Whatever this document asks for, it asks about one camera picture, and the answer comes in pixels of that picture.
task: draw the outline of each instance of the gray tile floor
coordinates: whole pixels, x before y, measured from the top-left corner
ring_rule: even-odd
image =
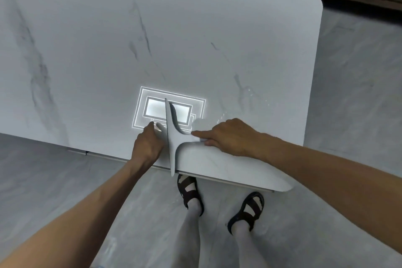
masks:
[[[325,9],[305,146],[402,176],[402,27]],[[0,258],[72,207],[122,163],[0,135]],[[226,222],[250,190],[199,180],[200,267],[236,267]],[[276,267],[402,266],[402,256],[303,186],[265,193],[255,242]],[[168,267],[186,209],[167,172],[151,169],[118,214],[94,265]]]

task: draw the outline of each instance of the person's left hand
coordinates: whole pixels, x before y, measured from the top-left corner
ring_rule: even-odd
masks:
[[[144,163],[143,166],[148,170],[158,159],[164,145],[163,140],[155,134],[151,121],[135,140],[131,160]]]

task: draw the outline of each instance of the black sandal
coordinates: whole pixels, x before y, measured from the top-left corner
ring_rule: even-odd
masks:
[[[254,197],[258,197],[260,199],[262,209],[260,209],[259,205],[255,202],[255,200],[253,199]],[[251,209],[254,211],[255,213],[254,216],[244,211],[246,205],[249,205]],[[245,220],[250,226],[249,230],[250,231],[253,230],[254,222],[260,218],[263,209],[264,209],[264,197],[263,195],[261,195],[260,192],[253,192],[250,195],[248,195],[246,199],[243,201],[240,211],[229,220],[228,222],[229,233],[232,234],[232,226],[236,221],[239,220]]]
[[[181,183],[179,183],[179,180],[182,177],[183,177],[182,174],[180,174],[177,177],[177,187],[178,187],[178,191],[180,192],[181,196],[183,197],[184,206],[188,210],[188,202],[193,198],[197,198],[201,204],[201,214],[200,214],[200,216],[201,216],[204,213],[204,204],[202,202],[201,195],[198,192],[197,180],[194,177],[188,176]],[[195,189],[193,189],[191,191],[186,191],[186,187],[188,187],[192,183],[194,183]]]

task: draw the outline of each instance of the hand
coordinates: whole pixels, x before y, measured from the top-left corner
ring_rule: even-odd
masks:
[[[208,139],[204,142],[207,146],[215,146],[221,151],[234,156],[252,158],[257,158],[262,138],[266,135],[259,133],[237,118],[219,123],[211,130],[195,130],[191,134],[199,138]]]
[[[148,170],[158,159],[164,145],[165,143],[162,139],[155,134],[153,122],[151,121],[135,140],[131,160],[143,162],[146,170]]]

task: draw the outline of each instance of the person's right arm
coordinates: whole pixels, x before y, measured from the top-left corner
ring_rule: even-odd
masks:
[[[192,134],[223,152],[275,166],[402,254],[402,178],[259,133],[239,119]]]

